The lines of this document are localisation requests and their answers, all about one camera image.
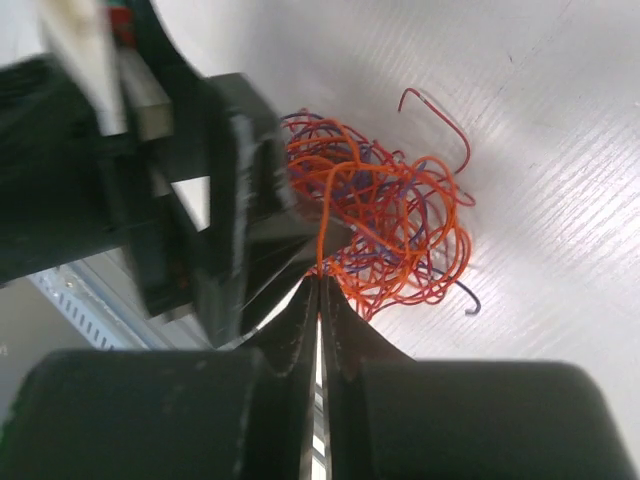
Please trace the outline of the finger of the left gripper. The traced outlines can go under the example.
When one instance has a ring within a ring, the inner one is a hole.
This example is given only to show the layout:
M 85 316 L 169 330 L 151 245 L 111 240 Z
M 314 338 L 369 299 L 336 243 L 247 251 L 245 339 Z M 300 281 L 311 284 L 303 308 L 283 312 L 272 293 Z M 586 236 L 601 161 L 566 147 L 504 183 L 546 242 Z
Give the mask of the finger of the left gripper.
M 220 347 L 254 329 L 350 232 L 333 221 L 318 246 L 321 209 L 291 186 L 280 119 L 244 75 L 209 77 L 203 94 L 210 224 L 199 234 L 194 309 Z

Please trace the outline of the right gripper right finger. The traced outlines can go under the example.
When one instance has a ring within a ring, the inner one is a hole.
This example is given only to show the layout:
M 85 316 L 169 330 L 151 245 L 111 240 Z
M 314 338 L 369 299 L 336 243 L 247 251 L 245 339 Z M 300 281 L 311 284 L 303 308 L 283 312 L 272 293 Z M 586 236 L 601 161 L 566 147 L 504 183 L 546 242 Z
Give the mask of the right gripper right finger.
M 554 361 L 415 360 L 319 283 L 331 479 L 633 479 L 605 399 Z

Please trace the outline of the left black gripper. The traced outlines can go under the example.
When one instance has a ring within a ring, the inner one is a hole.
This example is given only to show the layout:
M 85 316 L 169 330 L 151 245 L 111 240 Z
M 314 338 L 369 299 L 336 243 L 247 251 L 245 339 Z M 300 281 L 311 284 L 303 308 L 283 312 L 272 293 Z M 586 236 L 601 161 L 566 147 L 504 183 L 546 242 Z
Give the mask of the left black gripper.
M 171 101 L 173 133 L 103 136 L 80 88 L 48 54 L 1 69 L 1 280 L 116 247 L 146 309 L 196 306 L 194 230 L 170 180 L 207 174 L 203 80 L 149 0 L 127 1 L 136 48 Z

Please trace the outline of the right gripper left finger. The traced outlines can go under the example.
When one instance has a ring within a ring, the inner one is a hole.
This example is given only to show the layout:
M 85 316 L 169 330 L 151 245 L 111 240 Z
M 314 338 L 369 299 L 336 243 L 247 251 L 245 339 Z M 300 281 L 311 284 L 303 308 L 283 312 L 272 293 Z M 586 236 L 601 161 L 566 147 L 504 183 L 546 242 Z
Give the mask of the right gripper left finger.
M 318 289 L 230 350 L 63 350 L 1 430 L 5 479 L 307 479 Z

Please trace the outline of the red orange cable ball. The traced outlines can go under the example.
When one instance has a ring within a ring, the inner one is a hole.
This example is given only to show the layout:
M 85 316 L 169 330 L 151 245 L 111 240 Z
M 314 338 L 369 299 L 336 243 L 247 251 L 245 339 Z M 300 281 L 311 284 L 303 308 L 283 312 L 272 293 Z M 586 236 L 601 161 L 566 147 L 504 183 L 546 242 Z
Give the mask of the red orange cable ball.
M 335 279 L 366 321 L 392 306 L 436 305 L 453 287 L 470 296 L 468 316 L 481 302 L 463 284 L 472 237 L 459 211 L 476 201 L 458 183 L 471 144 L 463 129 L 425 92 L 406 88 L 461 141 L 462 162 L 451 168 L 433 155 L 410 160 L 357 129 L 306 108 L 280 119 L 287 169 L 294 190 L 320 209 L 321 246 L 329 223 L 341 220 L 347 244 L 317 257 L 313 270 Z

